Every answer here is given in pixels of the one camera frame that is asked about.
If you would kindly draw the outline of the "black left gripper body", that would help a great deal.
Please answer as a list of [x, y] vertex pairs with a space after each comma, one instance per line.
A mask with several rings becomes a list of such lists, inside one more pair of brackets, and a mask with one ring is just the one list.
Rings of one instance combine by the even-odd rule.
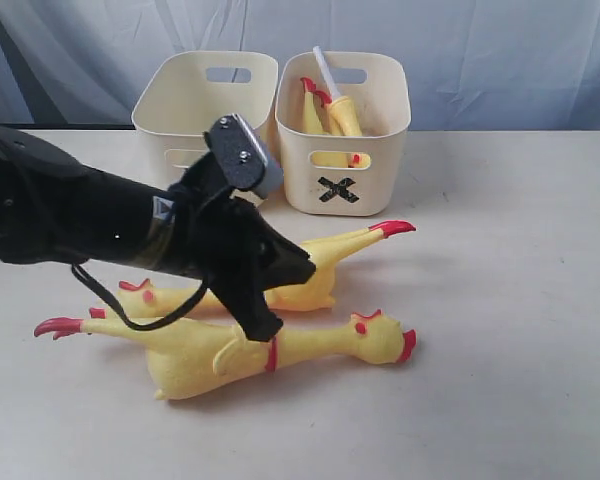
[[152, 229], [151, 269], [209, 286], [238, 283], [258, 291], [280, 284], [280, 235], [247, 200], [221, 187], [209, 194], [174, 184], [166, 219]]

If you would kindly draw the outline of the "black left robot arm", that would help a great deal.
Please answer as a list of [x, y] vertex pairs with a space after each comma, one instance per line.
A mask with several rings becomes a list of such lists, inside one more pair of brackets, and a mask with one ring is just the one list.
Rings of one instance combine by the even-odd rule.
[[244, 199], [248, 192], [265, 198], [283, 180], [249, 124], [223, 116], [204, 141], [206, 153], [161, 190], [0, 126], [0, 260], [67, 264], [118, 315], [124, 308], [85, 270], [87, 261], [193, 278], [198, 289], [152, 329], [172, 324], [212, 292], [248, 339], [272, 339], [282, 322], [265, 292], [307, 282], [315, 265]]

